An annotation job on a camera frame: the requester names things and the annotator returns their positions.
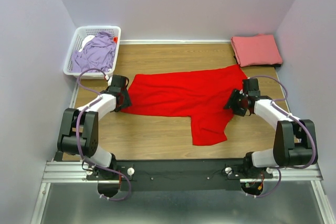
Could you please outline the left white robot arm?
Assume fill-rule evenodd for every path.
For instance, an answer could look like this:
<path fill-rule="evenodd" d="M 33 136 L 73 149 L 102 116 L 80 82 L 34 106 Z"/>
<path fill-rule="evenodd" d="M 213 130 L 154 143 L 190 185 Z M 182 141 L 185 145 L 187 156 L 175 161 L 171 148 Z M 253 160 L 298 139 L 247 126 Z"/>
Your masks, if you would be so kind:
<path fill-rule="evenodd" d="M 104 179 L 119 175 L 116 157 L 99 145 L 99 120 L 110 112 L 119 112 L 131 106 L 126 88 L 104 90 L 90 103 L 77 109 L 65 109 L 59 131 L 57 149 L 77 155 L 97 169 Z"/>

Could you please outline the red t shirt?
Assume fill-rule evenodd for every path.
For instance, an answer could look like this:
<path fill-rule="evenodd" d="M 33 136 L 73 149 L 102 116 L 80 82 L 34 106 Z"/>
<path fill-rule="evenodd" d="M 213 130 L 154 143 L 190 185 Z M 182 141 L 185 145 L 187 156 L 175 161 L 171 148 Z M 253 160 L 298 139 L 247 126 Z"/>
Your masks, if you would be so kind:
<path fill-rule="evenodd" d="M 131 106 L 122 112 L 146 116 L 189 117 L 193 145 L 227 140 L 225 128 L 234 114 L 225 109 L 246 75 L 238 65 L 221 69 L 137 74 L 128 93 Z"/>

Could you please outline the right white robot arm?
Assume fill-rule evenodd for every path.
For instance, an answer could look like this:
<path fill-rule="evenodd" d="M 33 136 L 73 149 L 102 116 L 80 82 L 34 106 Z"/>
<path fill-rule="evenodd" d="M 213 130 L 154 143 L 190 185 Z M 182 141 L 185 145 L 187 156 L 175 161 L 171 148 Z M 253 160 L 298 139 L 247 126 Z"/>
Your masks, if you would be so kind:
<path fill-rule="evenodd" d="M 241 165 L 225 168 L 228 176 L 238 177 L 242 174 L 246 178 L 252 178 L 268 168 L 304 169 L 317 163 L 316 131 L 311 120 L 293 116 L 270 97 L 261 96 L 259 91 L 243 93 L 233 90 L 224 109 L 239 116 L 250 112 L 275 129 L 273 147 L 247 153 Z"/>

